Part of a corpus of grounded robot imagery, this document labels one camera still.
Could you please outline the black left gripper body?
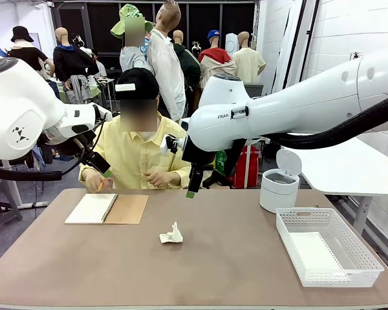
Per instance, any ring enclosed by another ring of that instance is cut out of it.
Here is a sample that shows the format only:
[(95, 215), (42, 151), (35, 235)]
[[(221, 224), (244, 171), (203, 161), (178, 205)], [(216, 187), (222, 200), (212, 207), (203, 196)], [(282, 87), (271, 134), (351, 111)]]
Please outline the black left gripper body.
[(96, 134), (93, 130), (88, 130), (71, 137), (60, 145), (60, 153), (64, 156), (80, 156), (82, 150), (84, 150), (85, 157), (93, 157), (94, 152), (91, 149), (95, 137)]

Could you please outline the person's right hand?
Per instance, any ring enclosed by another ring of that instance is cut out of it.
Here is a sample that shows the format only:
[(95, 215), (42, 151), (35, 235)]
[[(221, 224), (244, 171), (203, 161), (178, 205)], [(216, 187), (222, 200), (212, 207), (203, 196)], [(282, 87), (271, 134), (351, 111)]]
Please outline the person's right hand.
[(113, 179), (105, 178), (93, 169), (85, 169), (82, 177), (86, 188), (93, 193), (110, 190), (113, 188)]

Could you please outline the person's left hand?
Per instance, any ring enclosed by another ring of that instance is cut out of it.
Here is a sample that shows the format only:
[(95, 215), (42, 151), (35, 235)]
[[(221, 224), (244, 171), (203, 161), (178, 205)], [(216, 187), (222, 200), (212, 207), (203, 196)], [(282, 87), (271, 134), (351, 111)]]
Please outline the person's left hand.
[(176, 183), (179, 175), (175, 172), (145, 172), (147, 181), (154, 187), (164, 188), (170, 183)]

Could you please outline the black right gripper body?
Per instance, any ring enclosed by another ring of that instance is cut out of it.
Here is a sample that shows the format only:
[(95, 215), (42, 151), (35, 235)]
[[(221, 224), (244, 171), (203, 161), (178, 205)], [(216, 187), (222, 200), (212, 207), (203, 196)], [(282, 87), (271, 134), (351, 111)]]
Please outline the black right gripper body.
[(186, 136), (184, 148), (182, 151), (182, 159), (191, 164), (208, 165), (215, 158), (216, 151), (204, 151), (198, 148), (191, 140), (190, 136)]

